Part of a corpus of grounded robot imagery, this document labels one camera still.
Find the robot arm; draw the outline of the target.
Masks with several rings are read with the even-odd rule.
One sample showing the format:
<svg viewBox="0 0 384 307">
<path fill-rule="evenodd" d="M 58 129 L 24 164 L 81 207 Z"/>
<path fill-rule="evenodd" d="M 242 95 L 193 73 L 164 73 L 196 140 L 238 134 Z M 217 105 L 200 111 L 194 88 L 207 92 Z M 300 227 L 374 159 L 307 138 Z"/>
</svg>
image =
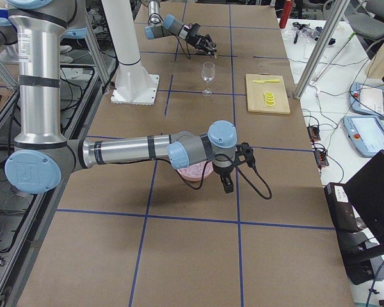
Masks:
<svg viewBox="0 0 384 307">
<path fill-rule="evenodd" d="M 147 1 L 145 6 L 148 9 L 148 26 L 145 27 L 147 39 L 174 36 L 178 40 L 184 40 L 186 47 L 192 46 L 197 54 L 217 57 L 216 43 L 210 34 L 199 33 L 200 24 L 184 24 L 171 14 L 163 18 L 160 1 Z"/>
<path fill-rule="evenodd" d="M 112 102 L 153 105 L 159 76 L 149 74 L 141 63 L 134 19 L 129 1 L 102 1 L 116 54 L 117 77 Z M 69 26 L 86 21 L 84 1 L 8 1 L 8 16 L 17 29 L 19 50 L 20 133 L 4 172 L 18 190 L 42 194 L 58 187 L 69 176 L 94 165 L 133 164 L 164 160 L 173 169 L 212 161 L 224 191 L 231 193 L 231 172 L 237 170 L 237 132 L 228 121 L 216 121 L 206 133 L 176 134 L 90 141 L 84 133 L 95 116 L 88 106 L 85 122 L 77 124 L 81 139 L 61 131 L 60 39 Z M 172 35 L 196 50 L 216 57 L 216 43 L 198 32 L 200 25 L 185 25 L 171 15 L 147 27 L 147 38 Z"/>
</svg>

